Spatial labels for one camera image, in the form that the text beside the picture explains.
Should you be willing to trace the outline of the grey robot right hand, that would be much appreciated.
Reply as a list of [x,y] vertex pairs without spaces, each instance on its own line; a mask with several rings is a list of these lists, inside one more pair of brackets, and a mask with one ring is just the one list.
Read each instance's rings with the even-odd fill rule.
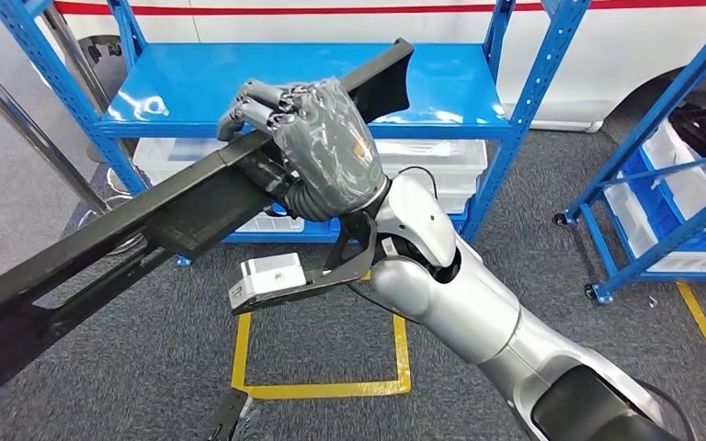
[[231,141],[244,125],[267,134],[298,173],[301,183],[283,199],[308,221],[365,209],[388,186],[367,123],[336,78],[245,82],[218,120],[218,140]]

